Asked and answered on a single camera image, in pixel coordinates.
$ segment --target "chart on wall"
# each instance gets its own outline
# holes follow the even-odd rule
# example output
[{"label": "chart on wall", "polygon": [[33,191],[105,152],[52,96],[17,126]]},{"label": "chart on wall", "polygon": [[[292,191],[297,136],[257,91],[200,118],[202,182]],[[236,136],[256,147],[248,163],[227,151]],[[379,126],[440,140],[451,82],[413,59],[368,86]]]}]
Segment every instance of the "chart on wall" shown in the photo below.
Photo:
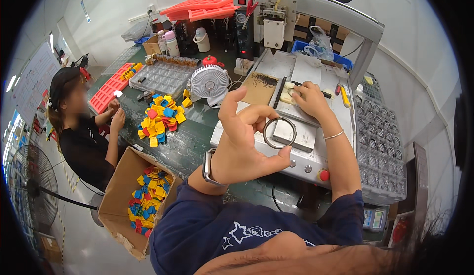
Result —
[{"label": "chart on wall", "polygon": [[45,42],[23,70],[19,83],[13,90],[13,100],[27,126],[32,124],[43,94],[49,91],[51,80],[60,68],[50,45]]}]

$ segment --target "black cap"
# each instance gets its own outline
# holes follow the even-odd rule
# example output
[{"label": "black cap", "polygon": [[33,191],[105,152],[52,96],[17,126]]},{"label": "black cap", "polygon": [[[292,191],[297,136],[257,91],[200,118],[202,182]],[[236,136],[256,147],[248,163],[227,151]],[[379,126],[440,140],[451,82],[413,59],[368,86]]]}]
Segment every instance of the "black cap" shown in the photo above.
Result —
[{"label": "black cap", "polygon": [[64,67],[56,72],[51,80],[51,86],[49,87],[49,95],[51,97],[50,106],[52,106],[54,110],[58,108],[59,100],[62,98],[61,95],[64,91],[64,85],[78,76],[80,76],[79,67]]}]

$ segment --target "small white fan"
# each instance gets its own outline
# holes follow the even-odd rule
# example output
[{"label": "small white fan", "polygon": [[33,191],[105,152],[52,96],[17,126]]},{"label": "small white fan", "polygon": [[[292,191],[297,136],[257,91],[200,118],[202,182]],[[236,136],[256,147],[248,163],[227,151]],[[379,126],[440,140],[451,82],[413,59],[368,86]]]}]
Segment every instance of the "small white fan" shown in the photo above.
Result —
[{"label": "small white fan", "polygon": [[207,98],[210,107],[220,108],[228,93],[229,80],[227,71],[220,66],[204,65],[191,76],[191,91],[199,97]]}]

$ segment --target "white thermos bottle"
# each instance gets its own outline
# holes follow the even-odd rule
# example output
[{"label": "white thermos bottle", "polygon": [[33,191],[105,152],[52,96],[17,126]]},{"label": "white thermos bottle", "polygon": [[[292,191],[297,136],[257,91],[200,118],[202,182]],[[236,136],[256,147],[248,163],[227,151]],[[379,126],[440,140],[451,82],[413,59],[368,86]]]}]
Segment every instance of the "white thermos bottle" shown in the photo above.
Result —
[{"label": "white thermos bottle", "polygon": [[166,47],[168,48],[168,54],[171,56],[180,56],[178,42],[176,41],[176,36],[174,31],[169,31],[164,34],[166,39]]},{"label": "white thermos bottle", "polygon": [[196,29],[193,41],[198,44],[199,52],[202,53],[210,50],[209,36],[204,27]]}]

